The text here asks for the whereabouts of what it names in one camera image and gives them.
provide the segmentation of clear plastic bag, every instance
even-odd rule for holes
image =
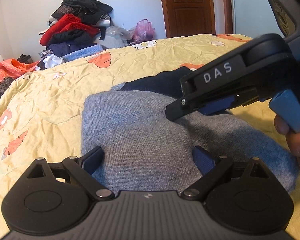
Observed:
[[[106,30],[106,34],[109,35],[121,35],[123,39],[125,40],[131,40],[133,36],[133,30],[127,31],[124,28],[120,28],[118,26],[110,26]]]
[[[133,33],[133,41],[138,44],[144,41],[151,41],[153,37],[154,28],[152,28],[151,22],[147,19],[138,22]]]

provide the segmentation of orange flower print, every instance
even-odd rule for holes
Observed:
[[[7,121],[12,117],[12,112],[9,109],[3,112],[0,117],[0,130],[6,125]]]
[[[96,57],[93,57],[88,60],[88,63],[93,63],[99,68],[108,68],[111,65],[111,54],[106,52],[104,54],[98,54]]]
[[[218,34],[217,37],[225,39],[225,40],[232,40],[232,41],[240,41],[240,42],[248,42],[249,41],[249,40],[243,40],[243,39],[240,39],[240,38],[236,38],[236,37],[231,36],[229,34]]]
[[[9,142],[8,147],[3,149],[3,155],[2,155],[1,160],[5,159],[8,155],[13,154],[19,148],[19,146],[25,139],[27,133],[28,133],[28,130],[25,131],[20,136],[18,136],[15,140]]]
[[[201,68],[202,66],[204,66],[204,64],[193,65],[191,63],[184,63],[184,64],[180,65],[180,67],[187,67],[190,70],[197,70],[198,68]]]

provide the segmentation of bed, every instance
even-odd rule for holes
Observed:
[[[0,99],[0,238],[8,232],[2,199],[29,164],[38,157],[60,162],[80,155],[81,112],[88,95],[180,66],[195,70],[249,40],[243,35],[202,34],[143,42],[15,80]],[[275,131],[275,114],[267,103],[238,107],[233,113],[287,147]],[[295,212],[287,231],[300,240],[300,176],[291,196]]]

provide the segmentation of hand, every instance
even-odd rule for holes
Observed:
[[[291,153],[297,157],[300,165],[300,133],[293,132],[287,123],[278,115],[274,119],[274,126],[278,133],[286,136]]]

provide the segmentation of metal pin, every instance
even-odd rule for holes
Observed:
[[[200,191],[195,188],[188,188],[183,192],[187,197],[196,197],[200,194]]]
[[[97,195],[98,197],[110,197],[111,194],[112,194],[112,191],[109,190],[109,189],[106,189],[106,188],[104,188],[104,189],[99,189],[99,190],[96,192],[96,195]]]

